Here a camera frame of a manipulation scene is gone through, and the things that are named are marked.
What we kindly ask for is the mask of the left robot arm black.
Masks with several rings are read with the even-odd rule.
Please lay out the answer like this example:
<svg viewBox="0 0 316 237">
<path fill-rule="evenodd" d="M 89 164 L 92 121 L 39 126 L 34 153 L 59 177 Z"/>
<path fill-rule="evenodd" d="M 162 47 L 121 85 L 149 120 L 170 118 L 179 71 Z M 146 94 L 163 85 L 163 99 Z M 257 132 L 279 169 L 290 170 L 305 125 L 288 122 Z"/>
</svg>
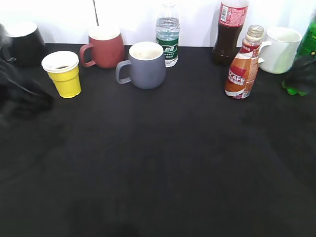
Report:
<svg viewBox="0 0 316 237">
<path fill-rule="evenodd" d="M 18 67 L 39 66 L 46 47 L 34 22 L 0 26 L 0 119 L 32 119 L 52 109 L 54 99 Z"/>
</svg>

